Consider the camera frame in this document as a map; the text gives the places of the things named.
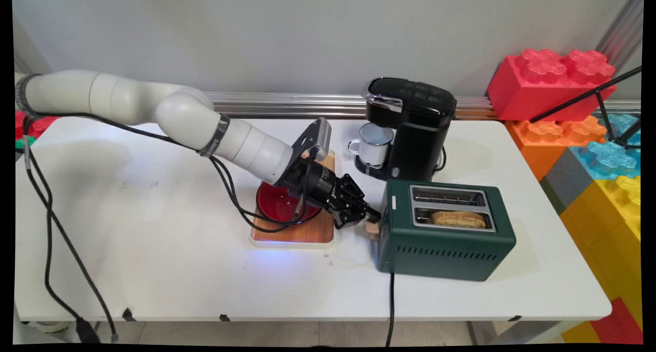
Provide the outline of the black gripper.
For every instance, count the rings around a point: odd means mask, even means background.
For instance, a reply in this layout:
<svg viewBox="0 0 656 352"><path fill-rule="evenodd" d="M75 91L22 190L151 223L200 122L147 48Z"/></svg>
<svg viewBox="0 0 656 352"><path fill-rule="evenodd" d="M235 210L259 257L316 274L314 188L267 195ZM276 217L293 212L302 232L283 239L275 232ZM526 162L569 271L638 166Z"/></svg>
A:
<svg viewBox="0 0 656 352"><path fill-rule="evenodd" d="M366 220L379 223L381 214L370 207L364 192L349 174L338 177L318 161L297 160L279 179L289 193L304 194L307 203L333 212L334 227L358 224Z"/></svg>

